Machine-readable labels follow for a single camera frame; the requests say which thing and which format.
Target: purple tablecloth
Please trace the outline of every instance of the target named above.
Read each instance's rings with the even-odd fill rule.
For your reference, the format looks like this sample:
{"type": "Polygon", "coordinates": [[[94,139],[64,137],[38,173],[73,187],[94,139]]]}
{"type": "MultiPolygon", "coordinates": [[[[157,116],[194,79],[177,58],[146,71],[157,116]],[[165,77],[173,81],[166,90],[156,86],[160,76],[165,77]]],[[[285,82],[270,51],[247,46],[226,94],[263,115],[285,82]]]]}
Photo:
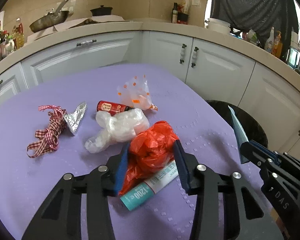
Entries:
{"type": "MultiPolygon", "coordinates": [[[[240,165],[232,128],[193,90],[155,66],[107,66],[41,84],[0,107],[0,219],[16,240],[21,239],[63,174],[87,174],[120,152],[121,144],[116,144],[101,153],[89,154],[83,144],[100,130],[95,121],[98,101],[118,101],[117,86],[143,74],[147,76],[153,103],[159,108],[147,115],[150,125],[166,120],[185,150],[193,153],[199,163],[226,175],[239,171],[262,196],[259,169],[252,164],[240,165]],[[87,102],[88,109],[77,135],[63,132],[58,151],[30,159],[26,155],[27,145],[36,140],[35,130],[48,124],[48,111],[39,112],[38,106],[54,104],[72,112],[82,101],[87,102]]],[[[86,240],[84,201],[85,197],[82,239],[86,240]]],[[[119,198],[109,198],[115,236],[120,240],[188,240],[195,201],[196,196],[185,194],[178,178],[132,212],[119,198]]]]}

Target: pan handle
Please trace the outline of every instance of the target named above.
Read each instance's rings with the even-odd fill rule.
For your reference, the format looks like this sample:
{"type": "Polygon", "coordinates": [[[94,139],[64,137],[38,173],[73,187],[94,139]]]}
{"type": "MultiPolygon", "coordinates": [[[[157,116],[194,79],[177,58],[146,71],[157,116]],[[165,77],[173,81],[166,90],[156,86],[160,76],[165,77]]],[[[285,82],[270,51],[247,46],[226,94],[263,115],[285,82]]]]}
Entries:
{"type": "Polygon", "coordinates": [[[69,1],[69,0],[63,0],[63,1],[59,4],[58,8],[56,9],[56,11],[55,11],[55,13],[54,13],[55,16],[58,16],[58,13],[60,12],[60,10],[63,8],[63,6],[64,6],[68,1],[69,1]]]}

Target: red and white checkered ribbon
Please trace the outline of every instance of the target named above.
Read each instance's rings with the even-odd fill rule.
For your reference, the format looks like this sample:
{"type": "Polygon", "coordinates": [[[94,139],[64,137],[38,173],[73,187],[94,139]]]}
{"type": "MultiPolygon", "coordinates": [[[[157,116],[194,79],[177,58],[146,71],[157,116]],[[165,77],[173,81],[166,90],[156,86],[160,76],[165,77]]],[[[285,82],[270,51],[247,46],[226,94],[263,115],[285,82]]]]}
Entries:
{"type": "Polygon", "coordinates": [[[39,106],[39,111],[45,109],[53,109],[53,112],[49,112],[50,123],[45,130],[38,129],[35,131],[35,137],[39,139],[37,142],[30,143],[27,147],[28,150],[35,150],[34,155],[27,154],[30,158],[35,158],[43,155],[47,152],[56,151],[58,149],[58,138],[60,133],[67,127],[66,121],[63,119],[63,115],[66,114],[66,110],[60,106],[39,106]]]}

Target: crumpled foil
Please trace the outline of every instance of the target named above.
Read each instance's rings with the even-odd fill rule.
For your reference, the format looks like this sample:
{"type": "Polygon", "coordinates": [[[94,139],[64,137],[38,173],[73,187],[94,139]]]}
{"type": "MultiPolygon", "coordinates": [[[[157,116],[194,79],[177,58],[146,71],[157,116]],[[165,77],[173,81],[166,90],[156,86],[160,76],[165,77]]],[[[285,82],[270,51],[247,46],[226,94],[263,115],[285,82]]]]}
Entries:
{"type": "Polygon", "coordinates": [[[65,114],[63,116],[64,120],[66,121],[66,123],[73,135],[75,135],[77,133],[79,123],[80,123],[81,119],[83,118],[83,115],[86,112],[86,110],[87,110],[87,103],[82,102],[77,106],[77,108],[75,109],[75,111],[73,113],[65,114]]]}

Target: red can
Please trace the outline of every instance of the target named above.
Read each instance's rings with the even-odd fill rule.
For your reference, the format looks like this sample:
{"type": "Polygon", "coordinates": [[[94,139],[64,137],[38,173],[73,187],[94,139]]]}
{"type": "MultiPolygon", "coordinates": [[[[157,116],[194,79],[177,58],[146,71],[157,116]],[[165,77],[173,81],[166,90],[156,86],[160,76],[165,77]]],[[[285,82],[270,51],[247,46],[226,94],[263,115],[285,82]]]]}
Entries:
{"type": "Polygon", "coordinates": [[[111,114],[111,116],[114,116],[115,114],[128,111],[132,109],[133,107],[126,106],[123,104],[117,104],[113,102],[107,102],[107,101],[100,101],[97,104],[97,111],[107,111],[111,114]]]}

